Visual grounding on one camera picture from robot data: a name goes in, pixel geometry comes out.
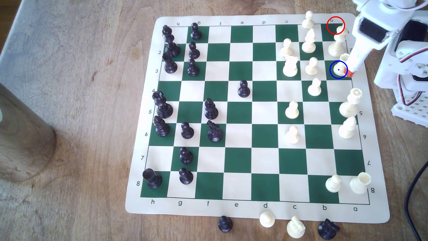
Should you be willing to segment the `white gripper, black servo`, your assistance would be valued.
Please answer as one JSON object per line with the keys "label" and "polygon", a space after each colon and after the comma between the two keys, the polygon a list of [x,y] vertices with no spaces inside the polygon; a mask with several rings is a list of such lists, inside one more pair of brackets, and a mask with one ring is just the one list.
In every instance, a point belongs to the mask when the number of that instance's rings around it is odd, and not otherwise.
{"label": "white gripper, black servo", "polygon": [[372,49],[380,50],[407,24],[415,12],[415,0],[353,0],[359,15],[352,34],[367,38],[372,46],[355,45],[346,60],[346,76],[352,77]]}

